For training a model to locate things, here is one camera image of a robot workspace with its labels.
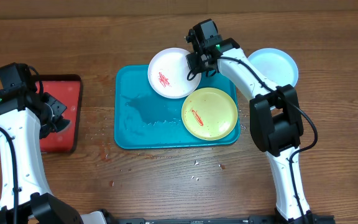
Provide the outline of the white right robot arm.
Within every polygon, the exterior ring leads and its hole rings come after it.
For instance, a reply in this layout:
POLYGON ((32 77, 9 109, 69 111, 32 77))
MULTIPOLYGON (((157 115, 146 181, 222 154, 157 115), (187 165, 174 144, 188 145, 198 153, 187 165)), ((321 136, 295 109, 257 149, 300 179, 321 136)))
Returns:
POLYGON ((211 19, 192 27, 185 39, 193 48, 186 56, 188 80, 215 71, 232 81, 248 100, 252 140, 268 157, 272 170, 278 222, 311 223, 299 165, 303 121, 310 118, 300 109, 295 88, 264 76, 234 39, 221 37, 211 19))

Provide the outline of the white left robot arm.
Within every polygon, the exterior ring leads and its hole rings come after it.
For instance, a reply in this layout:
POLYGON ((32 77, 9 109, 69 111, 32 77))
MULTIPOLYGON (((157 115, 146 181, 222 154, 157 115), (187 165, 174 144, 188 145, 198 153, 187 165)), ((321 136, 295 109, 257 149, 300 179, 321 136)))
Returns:
POLYGON ((0 224, 115 223, 100 209, 79 214, 56 198, 48 185, 40 140, 69 125, 66 106, 44 91, 39 73, 24 63, 0 67, 0 158, 2 192, 0 224))

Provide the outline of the light blue plate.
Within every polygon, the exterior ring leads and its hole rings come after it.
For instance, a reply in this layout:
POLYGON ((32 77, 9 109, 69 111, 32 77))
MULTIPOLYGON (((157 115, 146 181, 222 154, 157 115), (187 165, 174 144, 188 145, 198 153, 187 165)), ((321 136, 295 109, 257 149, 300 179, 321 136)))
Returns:
POLYGON ((273 48, 259 49, 247 59, 248 66, 271 90, 276 90, 277 86, 296 86, 298 67, 284 51, 273 48))

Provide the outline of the green and orange sponge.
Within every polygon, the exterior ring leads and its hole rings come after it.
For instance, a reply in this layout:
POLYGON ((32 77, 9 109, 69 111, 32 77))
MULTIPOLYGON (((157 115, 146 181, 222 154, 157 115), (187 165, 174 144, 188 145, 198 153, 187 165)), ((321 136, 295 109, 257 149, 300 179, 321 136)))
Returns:
POLYGON ((56 123, 55 123, 55 132, 59 133, 61 131, 63 131, 64 129, 66 129, 67 127, 69 127, 70 125, 70 120, 68 119, 59 119, 56 123))

